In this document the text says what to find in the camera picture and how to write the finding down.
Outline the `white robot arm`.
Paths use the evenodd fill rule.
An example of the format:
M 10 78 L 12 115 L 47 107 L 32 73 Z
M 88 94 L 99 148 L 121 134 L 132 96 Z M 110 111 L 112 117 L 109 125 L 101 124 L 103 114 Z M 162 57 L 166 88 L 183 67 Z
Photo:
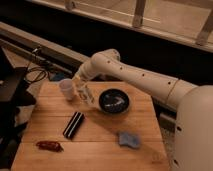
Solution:
M 93 104 L 94 98 L 86 83 L 98 75 L 109 75 L 124 81 L 149 94 L 161 104 L 172 110 L 178 108 L 182 98 L 197 85 L 190 82 L 124 64 L 117 60 L 119 52 L 108 49 L 95 53 L 86 60 L 73 77 L 76 89 L 87 104 Z

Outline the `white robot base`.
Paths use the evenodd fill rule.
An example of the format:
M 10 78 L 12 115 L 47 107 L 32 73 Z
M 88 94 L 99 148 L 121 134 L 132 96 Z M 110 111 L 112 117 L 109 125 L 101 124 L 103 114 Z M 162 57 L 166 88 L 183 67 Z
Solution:
M 213 86 L 194 88 L 178 106 L 172 171 L 213 171 Z

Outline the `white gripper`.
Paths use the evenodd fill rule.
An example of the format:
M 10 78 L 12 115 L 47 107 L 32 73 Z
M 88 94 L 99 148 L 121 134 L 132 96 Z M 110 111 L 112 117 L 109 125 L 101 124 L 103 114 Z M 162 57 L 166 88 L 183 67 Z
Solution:
M 87 82 L 87 77 L 85 76 L 81 68 L 79 68 L 78 71 L 74 74 L 72 81 L 74 83 Z

